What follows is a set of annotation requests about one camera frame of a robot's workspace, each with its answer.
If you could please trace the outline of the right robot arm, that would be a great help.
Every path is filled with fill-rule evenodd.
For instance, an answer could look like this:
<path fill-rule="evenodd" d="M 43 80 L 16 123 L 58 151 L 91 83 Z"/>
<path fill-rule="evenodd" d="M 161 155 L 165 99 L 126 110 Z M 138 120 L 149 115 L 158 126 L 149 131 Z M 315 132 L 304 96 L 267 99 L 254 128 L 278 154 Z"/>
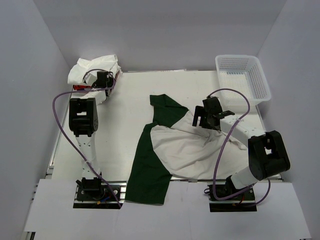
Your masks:
<path fill-rule="evenodd" d="M 248 166 L 226 178 L 223 190 L 226 196 L 236 200 L 257 182 L 290 169 L 286 147 L 278 131 L 267 132 L 241 123 L 241 118 L 234 112 L 223 111 L 217 97 L 206 98 L 202 102 L 203 106 L 195 107 L 192 125 L 227 134 L 217 162 L 220 162 L 230 137 L 247 147 Z"/>

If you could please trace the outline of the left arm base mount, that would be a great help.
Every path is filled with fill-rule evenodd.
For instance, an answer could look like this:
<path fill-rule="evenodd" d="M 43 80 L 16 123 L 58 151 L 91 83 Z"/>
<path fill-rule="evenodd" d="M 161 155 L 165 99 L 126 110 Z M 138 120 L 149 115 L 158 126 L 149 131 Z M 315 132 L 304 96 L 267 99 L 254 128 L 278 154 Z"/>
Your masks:
<path fill-rule="evenodd" d="M 110 182 L 111 189 L 96 177 L 77 180 L 76 184 L 74 209 L 119 210 L 125 201 L 127 183 L 124 181 Z"/>

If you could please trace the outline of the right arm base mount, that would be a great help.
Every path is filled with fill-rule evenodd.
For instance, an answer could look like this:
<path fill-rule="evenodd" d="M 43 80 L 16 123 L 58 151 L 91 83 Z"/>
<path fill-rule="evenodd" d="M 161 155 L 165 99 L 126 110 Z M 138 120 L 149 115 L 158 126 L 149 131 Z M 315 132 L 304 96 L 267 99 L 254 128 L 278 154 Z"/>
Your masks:
<path fill-rule="evenodd" d="M 253 187 L 225 200 L 214 196 L 213 184 L 208 184 L 203 193 L 208 197 L 211 213 L 241 213 L 256 212 L 256 198 Z"/>

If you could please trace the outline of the white and green t-shirt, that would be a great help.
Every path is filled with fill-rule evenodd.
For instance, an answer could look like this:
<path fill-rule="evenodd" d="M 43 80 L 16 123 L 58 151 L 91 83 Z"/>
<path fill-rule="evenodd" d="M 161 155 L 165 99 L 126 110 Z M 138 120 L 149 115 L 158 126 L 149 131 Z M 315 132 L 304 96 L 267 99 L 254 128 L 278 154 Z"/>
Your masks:
<path fill-rule="evenodd" d="M 162 205 L 172 177 L 211 180 L 226 133 L 193 126 L 193 113 L 166 94 L 150 95 L 152 123 L 139 138 L 127 202 Z"/>

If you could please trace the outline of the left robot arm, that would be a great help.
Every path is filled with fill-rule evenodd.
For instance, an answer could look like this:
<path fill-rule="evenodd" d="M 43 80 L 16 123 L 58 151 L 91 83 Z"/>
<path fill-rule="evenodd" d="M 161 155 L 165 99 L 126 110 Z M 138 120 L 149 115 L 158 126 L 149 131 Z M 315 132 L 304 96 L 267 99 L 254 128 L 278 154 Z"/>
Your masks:
<path fill-rule="evenodd" d="M 78 149 L 85 157 L 82 160 L 82 178 L 93 180 L 102 172 L 95 147 L 96 131 L 99 127 L 97 105 L 102 104 L 112 93 L 116 80 L 111 71 L 100 70 L 92 83 L 94 91 L 69 101 L 69 129 L 75 135 Z"/>

